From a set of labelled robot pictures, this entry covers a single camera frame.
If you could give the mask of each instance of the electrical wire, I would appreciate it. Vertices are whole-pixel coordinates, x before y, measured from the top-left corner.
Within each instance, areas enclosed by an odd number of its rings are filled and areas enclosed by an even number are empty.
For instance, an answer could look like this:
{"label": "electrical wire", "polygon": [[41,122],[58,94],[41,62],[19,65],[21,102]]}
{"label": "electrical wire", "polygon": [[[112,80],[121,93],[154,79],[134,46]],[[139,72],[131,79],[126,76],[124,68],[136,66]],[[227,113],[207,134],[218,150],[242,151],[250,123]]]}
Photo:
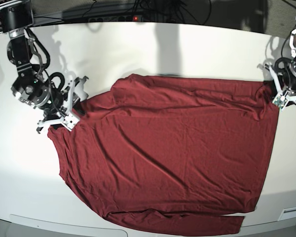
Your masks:
{"label": "electrical wire", "polygon": [[57,110],[57,112],[59,114],[62,115],[62,113],[60,112],[60,110],[56,107],[55,103],[54,103],[54,98],[53,98],[53,93],[51,92],[51,80],[50,80],[50,76],[48,74],[48,72],[46,71],[46,69],[44,69],[44,72],[46,73],[47,75],[47,80],[48,80],[48,87],[49,87],[49,94],[50,94],[50,100],[51,100],[51,103],[52,105],[54,106],[54,108]]}
{"label": "electrical wire", "polygon": [[49,16],[34,16],[34,18],[46,18],[46,19],[55,19],[55,20],[65,21],[65,19],[63,18],[49,17]]}
{"label": "electrical wire", "polygon": [[186,6],[186,4],[182,1],[182,0],[173,0],[171,2],[171,5],[168,7],[169,9],[172,9],[174,10],[175,12],[175,15],[177,16],[177,18],[183,23],[185,24],[185,18],[181,12],[181,7],[183,7],[183,5]]}
{"label": "electrical wire", "polygon": [[142,0],[142,1],[140,2],[139,6],[141,7],[141,9],[146,10],[146,11],[152,11],[152,12],[155,12],[155,13],[159,13],[160,15],[164,15],[164,16],[167,15],[167,14],[161,12],[161,11],[158,11],[157,9],[154,9],[154,8],[148,8],[149,6],[148,6],[148,3],[147,3],[146,0]]}
{"label": "electrical wire", "polygon": [[296,10],[296,6],[294,6],[293,4],[291,4],[290,2],[286,1],[286,0],[282,0],[282,2],[286,3],[288,6],[291,6],[292,8],[294,8]]}
{"label": "electrical wire", "polygon": [[288,85],[289,85],[289,88],[292,86],[291,85],[291,74],[289,73],[289,71],[288,71],[288,69],[287,69],[287,67],[285,67],[285,71],[286,71],[286,73],[287,73],[287,75],[288,75]]}
{"label": "electrical wire", "polygon": [[[130,8],[130,9],[128,9],[127,11],[125,11],[125,12],[124,12],[124,14],[125,14],[125,13],[127,13],[127,12],[129,12],[131,9],[133,9],[133,7],[131,7],[131,8]],[[111,22],[111,21],[115,20],[117,17],[119,17],[119,16],[116,16],[116,17],[112,18],[112,19],[111,19],[109,22]]]}
{"label": "electrical wire", "polygon": [[207,18],[204,21],[203,25],[205,25],[208,22],[209,18],[211,17],[211,14],[212,14],[212,1],[211,0],[208,0],[208,1],[209,1],[209,11],[208,11]]}
{"label": "electrical wire", "polygon": [[83,13],[83,15],[81,16],[81,18],[83,18],[89,11],[91,11],[91,9],[93,8],[94,4],[96,4],[98,1],[97,0],[93,0],[94,3],[92,3],[92,5],[90,6],[89,10],[87,10],[85,13]]}
{"label": "electrical wire", "polygon": [[183,7],[183,6],[181,6],[182,7],[182,9],[184,10],[184,11],[186,11],[199,25],[201,25],[201,23],[193,16],[193,14],[192,13],[190,13],[189,12],[189,10],[187,10],[185,7]]}
{"label": "electrical wire", "polygon": [[292,31],[291,31],[291,32],[288,34],[288,36],[286,37],[286,39],[285,39],[284,43],[282,44],[282,49],[281,49],[281,57],[283,57],[283,50],[284,50],[284,46],[285,46],[286,42],[288,41],[288,39],[290,38],[290,36],[291,36],[291,33],[292,33]]}
{"label": "electrical wire", "polygon": [[132,10],[132,13],[134,13],[134,12],[137,11],[137,8],[138,8],[139,3],[140,3],[140,0],[135,0],[134,6],[133,6],[133,10]]}
{"label": "electrical wire", "polygon": [[204,21],[204,23],[203,24],[201,24],[196,18],[195,18],[195,16],[193,16],[193,14],[192,13],[190,13],[190,11],[189,10],[187,10],[184,6],[182,6],[181,5],[181,8],[184,10],[184,11],[186,11],[199,25],[205,25],[207,22],[208,22],[208,20],[209,20],[209,18],[211,17],[211,14],[212,14],[212,1],[211,0],[209,0],[209,10],[208,10],[208,14],[207,14],[207,17],[206,17],[206,19],[205,19],[205,21]]}

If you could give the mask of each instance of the white tabletop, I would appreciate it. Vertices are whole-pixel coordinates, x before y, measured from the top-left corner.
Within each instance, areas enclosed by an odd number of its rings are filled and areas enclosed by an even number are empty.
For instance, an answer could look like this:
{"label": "white tabletop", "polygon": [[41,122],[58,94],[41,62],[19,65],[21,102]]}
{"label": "white tabletop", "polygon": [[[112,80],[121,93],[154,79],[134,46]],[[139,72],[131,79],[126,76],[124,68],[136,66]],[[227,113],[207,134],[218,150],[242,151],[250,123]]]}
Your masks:
{"label": "white tabletop", "polygon": [[[89,23],[35,28],[51,56],[48,72],[66,79],[88,76],[90,96],[107,91],[132,73],[189,78],[270,79],[260,68],[279,56],[283,40],[268,35],[178,24]],[[125,230],[130,237],[155,236],[101,219],[58,175],[59,162],[46,131],[36,133],[42,111],[17,101],[17,77],[0,35],[0,219],[15,216],[54,223]],[[296,206],[296,107],[280,114],[267,178],[257,208],[243,226],[277,221]]]}

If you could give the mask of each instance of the garment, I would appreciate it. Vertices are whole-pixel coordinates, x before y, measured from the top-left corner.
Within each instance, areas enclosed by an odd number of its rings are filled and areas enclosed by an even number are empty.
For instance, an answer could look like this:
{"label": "garment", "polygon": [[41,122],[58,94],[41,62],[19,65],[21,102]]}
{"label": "garment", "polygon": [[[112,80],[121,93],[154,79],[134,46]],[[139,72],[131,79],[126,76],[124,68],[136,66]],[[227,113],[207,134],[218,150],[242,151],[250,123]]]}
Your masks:
{"label": "garment", "polygon": [[50,128],[60,175],[105,220],[183,236],[235,234],[254,211],[278,109],[263,82],[131,75]]}

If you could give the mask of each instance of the floor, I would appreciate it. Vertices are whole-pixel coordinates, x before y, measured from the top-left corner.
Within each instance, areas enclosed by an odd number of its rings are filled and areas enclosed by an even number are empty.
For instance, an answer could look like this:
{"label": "floor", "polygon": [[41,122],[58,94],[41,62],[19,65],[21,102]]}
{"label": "floor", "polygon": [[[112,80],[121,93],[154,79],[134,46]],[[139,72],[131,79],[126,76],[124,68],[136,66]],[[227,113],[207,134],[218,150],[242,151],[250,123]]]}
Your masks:
{"label": "floor", "polygon": [[289,227],[277,231],[264,232],[256,235],[249,235],[246,237],[296,237],[296,227]]}
{"label": "floor", "polygon": [[267,2],[268,17],[265,22],[265,33],[286,38],[296,23],[296,1],[268,0]]}

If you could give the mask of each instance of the black cable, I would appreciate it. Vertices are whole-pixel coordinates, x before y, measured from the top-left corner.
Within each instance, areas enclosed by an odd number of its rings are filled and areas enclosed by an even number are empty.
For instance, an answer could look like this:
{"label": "black cable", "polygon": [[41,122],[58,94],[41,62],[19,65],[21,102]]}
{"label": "black cable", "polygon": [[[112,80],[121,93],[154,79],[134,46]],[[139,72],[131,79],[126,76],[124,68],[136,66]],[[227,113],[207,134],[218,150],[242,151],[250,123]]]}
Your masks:
{"label": "black cable", "polygon": [[209,18],[211,17],[211,14],[212,14],[212,1],[211,0],[208,0],[208,1],[209,1],[209,11],[208,11],[207,18],[204,21],[203,25],[205,25],[208,22]]}
{"label": "black cable", "polygon": [[87,14],[89,11],[91,11],[91,9],[93,8],[94,4],[96,4],[98,1],[97,0],[93,0],[94,3],[92,3],[92,5],[90,6],[89,10],[87,10],[85,13],[83,13],[83,15],[81,16],[81,18],[83,18],[85,16],[85,14]]}
{"label": "black cable", "polygon": [[138,8],[138,5],[139,5],[139,0],[135,0],[135,3],[133,5],[133,10],[132,10],[132,13],[136,12],[137,11],[137,8]]}
{"label": "black cable", "polygon": [[288,69],[287,69],[287,67],[285,67],[285,71],[286,71],[286,73],[287,73],[287,75],[288,75],[288,85],[289,85],[289,87],[291,87],[292,85],[291,85],[291,74],[289,73],[289,71],[288,71]]}
{"label": "black cable", "polygon": [[183,5],[186,6],[186,4],[181,1],[181,0],[173,0],[171,2],[171,6],[169,6],[168,8],[171,9],[173,8],[175,15],[177,16],[177,18],[183,23],[185,24],[185,18],[180,10],[180,7],[183,7]]}
{"label": "black cable", "polygon": [[286,39],[285,39],[285,41],[284,41],[284,43],[283,43],[283,45],[282,45],[282,49],[281,49],[281,57],[283,57],[284,46],[285,46],[286,42],[288,41],[288,39],[290,38],[291,33],[292,33],[292,31],[288,34],[288,36],[286,37]]}
{"label": "black cable", "polygon": [[[139,3],[139,1],[138,0],[135,0],[134,5],[130,9],[126,10],[124,12],[124,14],[127,13],[127,12],[129,12],[130,10],[132,10],[132,13],[134,13],[134,9],[136,8],[137,3]],[[119,17],[119,16],[116,16],[116,17],[112,18],[109,22],[115,20],[117,17]]]}
{"label": "black cable", "polygon": [[182,9],[184,11],[186,11],[199,25],[201,25],[201,23],[192,15],[192,13],[190,13],[184,6],[181,6]]}
{"label": "black cable", "polygon": [[40,47],[40,49],[43,51],[43,53],[46,56],[46,63],[44,64],[45,68],[48,68],[50,65],[50,55],[47,51],[47,49],[44,47],[44,45],[38,40],[37,36],[33,33],[33,31],[30,28],[25,28],[26,33],[28,36],[32,36],[35,39],[35,43]]}
{"label": "black cable", "polygon": [[168,14],[165,14],[161,11],[158,11],[157,9],[143,7],[142,4],[143,4],[143,1],[140,2],[139,6],[141,7],[141,9],[143,9],[145,11],[159,13],[160,15],[164,15],[164,16],[168,15]]}
{"label": "black cable", "polygon": [[292,8],[294,8],[296,10],[296,6],[294,6],[293,4],[291,4],[290,2],[286,1],[286,0],[282,0],[282,2],[286,3],[287,5],[291,6]]}
{"label": "black cable", "polygon": [[49,16],[34,16],[34,18],[47,18],[47,19],[55,19],[55,20],[65,21],[65,19],[63,19],[63,18],[49,17]]}
{"label": "black cable", "polygon": [[51,80],[49,77],[48,72],[46,71],[46,69],[44,69],[44,72],[47,75],[47,80],[48,80],[48,87],[49,87],[49,93],[50,93],[50,99],[51,99],[51,103],[54,106],[54,108],[57,110],[58,113],[60,113],[62,115],[62,113],[60,112],[60,110],[56,107],[55,103],[54,103],[54,98],[53,98],[53,93],[51,92]]}

